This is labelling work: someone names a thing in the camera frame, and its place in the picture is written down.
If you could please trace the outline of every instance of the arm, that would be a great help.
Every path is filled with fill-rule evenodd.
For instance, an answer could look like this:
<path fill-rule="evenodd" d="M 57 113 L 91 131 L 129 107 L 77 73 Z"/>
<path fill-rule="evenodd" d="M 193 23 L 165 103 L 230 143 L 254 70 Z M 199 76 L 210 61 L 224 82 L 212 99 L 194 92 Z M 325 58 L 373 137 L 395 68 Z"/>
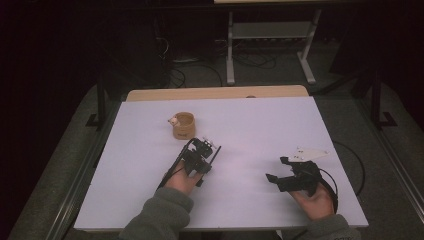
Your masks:
<path fill-rule="evenodd" d="M 350 228 L 342 215 L 334 213 L 331 197 L 323 185 L 318 184 L 312 197 L 301 192 L 290 192 L 290 195 L 311 219 L 302 239 L 361 239 L 360 233 Z"/>
<path fill-rule="evenodd" d="M 120 233 L 120 239 L 178 239 L 179 231 L 190 222 L 193 200 L 188 195 L 202 177 L 201 174 L 188 177 L 183 167 L 181 161 L 165 187 L 146 201 L 141 213 Z"/>

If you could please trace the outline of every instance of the gray sweater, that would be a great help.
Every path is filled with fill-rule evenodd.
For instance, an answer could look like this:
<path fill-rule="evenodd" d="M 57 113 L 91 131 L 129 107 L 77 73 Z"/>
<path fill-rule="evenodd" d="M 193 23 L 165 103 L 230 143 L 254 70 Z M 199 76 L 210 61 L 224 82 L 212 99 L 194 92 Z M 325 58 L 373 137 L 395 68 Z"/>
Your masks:
<path fill-rule="evenodd" d="M 178 233 L 190 222 L 193 200 L 172 188 L 160 188 L 146 201 L 141 213 L 120 233 L 125 240 L 178 239 Z M 301 239 L 361 239 L 341 215 L 312 221 Z"/>

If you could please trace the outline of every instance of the hand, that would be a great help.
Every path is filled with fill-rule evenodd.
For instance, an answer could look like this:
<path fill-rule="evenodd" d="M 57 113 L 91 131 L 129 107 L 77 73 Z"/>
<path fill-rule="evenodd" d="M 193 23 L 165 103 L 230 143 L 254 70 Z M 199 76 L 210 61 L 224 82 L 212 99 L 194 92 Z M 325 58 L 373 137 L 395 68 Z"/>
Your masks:
<path fill-rule="evenodd" d="M 289 193 L 312 221 L 334 215 L 333 200 L 328 190 L 321 183 L 318 184 L 312 197 L 308 197 L 299 191 Z"/>
<path fill-rule="evenodd" d="M 184 161 L 180 161 L 174 170 L 174 175 L 165 183 L 165 187 L 174 188 L 188 196 L 202 176 L 203 174 L 200 173 L 192 177 L 187 176 Z"/>

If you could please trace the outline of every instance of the wooden table edge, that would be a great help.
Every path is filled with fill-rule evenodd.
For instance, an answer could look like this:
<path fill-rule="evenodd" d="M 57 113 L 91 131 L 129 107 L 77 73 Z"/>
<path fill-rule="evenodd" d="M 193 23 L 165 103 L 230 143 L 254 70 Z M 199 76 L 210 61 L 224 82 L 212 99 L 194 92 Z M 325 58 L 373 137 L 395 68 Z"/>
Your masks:
<path fill-rule="evenodd" d="M 213 87 L 132 90 L 127 102 L 188 100 L 188 99 L 225 99 L 246 97 L 307 97 L 308 91 L 302 85 Z"/>

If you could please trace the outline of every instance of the metal frame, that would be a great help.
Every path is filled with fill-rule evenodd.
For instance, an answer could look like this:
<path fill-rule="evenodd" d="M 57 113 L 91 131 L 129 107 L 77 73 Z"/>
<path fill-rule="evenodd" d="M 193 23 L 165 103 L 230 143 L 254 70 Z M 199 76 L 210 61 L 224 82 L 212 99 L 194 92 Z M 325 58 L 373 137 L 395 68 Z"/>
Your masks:
<path fill-rule="evenodd" d="M 251 38 L 305 38 L 306 43 L 298 58 L 306 80 L 315 84 L 316 80 L 307 61 L 308 53 L 314 39 L 321 9 L 315 10 L 312 22 L 280 22 L 280 23 L 234 23 L 233 13 L 228 19 L 228 53 L 227 53 L 227 84 L 235 85 L 233 64 L 233 39 Z"/>

